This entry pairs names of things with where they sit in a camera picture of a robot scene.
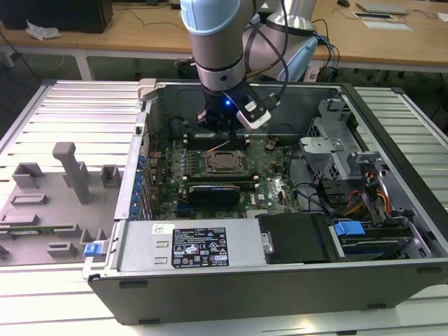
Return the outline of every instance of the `blue plastic clip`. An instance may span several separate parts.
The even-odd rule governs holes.
[[[146,157],[144,155],[139,155],[139,163],[146,165]]]
[[[131,205],[131,208],[129,209],[129,212],[131,214],[137,214],[139,212],[139,210],[137,209],[137,207],[135,205]]]
[[[135,174],[135,181],[142,182],[143,181],[143,176],[141,174]]]
[[[91,243],[85,245],[84,256],[85,257],[100,257],[101,250],[103,249],[102,243]]]
[[[141,185],[139,183],[137,183],[137,182],[134,184],[134,191],[136,193],[140,193],[141,192]]]
[[[363,236],[365,235],[364,227],[361,222],[348,220],[334,224],[336,234],[338,236]]]

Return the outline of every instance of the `yellow wire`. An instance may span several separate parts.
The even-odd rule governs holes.
[[[362,206],[364,206],[364,203],[360,203],[357,206],[355,206],[352,210],[347,211],[346,213],[344,213],[344,216],[348,216],[351,215],[353,212],[356,212],[357,210],[359,210]]]

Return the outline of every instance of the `laptop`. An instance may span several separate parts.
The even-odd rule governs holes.
[[[356,5],[367,13],[384,13],[406,15],[408,12],[397,5],[389,5],[384,3],[357,2]]]

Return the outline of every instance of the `wooden table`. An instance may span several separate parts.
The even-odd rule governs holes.
[[[448,13],[448,3],[410,0],[373,2],[393,2],[407,11],[421,10],[428,15]],[[398,18],[396,22],[405,23],[412,31],[371,29],[362,20],[350,20],[343,16],[345,14],[349,18],[355,18],[352,12],[362,11],[356,6],[355,0],[351,0],[349,8],[334,5],[333,1],[318,0],[313,19],[324,19],[328,23],[330,41],[341,52],[340,67],[448,72],[448,22],[430,19],[423,13],[414,11],[402,18],[395,15]],[[316,27],[320,34],[326,33],[323,22],[317,22]],[[319,71],[322,57],[327,58],[328,51],[326,47],[319,46],[309,72]]]
[[[411,0],[375,2],[393,2],[407,10],[448,13],[448,3]],[[61,38],[38,41],[24,31],[2,29],[2,32],[21,53],[74,56],[82,79],[88,81],[94,79],[88,57],[175,60],[191,54],[188,33],[177,10],[170,7],[124,8],[126,7],[114,5],[113,20],[103,34],[63,31]],[[420,12],[412,12],[398,21],[406,20],[406,25],[412,31],[370,29],[362,20],[349,20],[333,11],[335,8],[351,18],[354,18],[352,11],[361,10],[356,6],[355,0],[351,0],[350,8],[340,8],[336,0],[318,0],[316,5],[313,19],[324,19],[328,23],[331,43],[341,52],[340,67],[448,72],[447,22],[430,19]],[[325,33],[322,22],[317,22],[316,27],[320,34]],[[0,51],[7,55],[12,52],[2,39]],[[316,72],[327,57],[327,49],[319,46],[307,72],[308,81],[315,80]]]

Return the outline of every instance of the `desktop computer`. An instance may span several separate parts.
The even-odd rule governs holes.
[[[41,27],[100,34],[113,16],[110,0],[0,0],[0,8],[7,29],[25,29],[28,20]]]

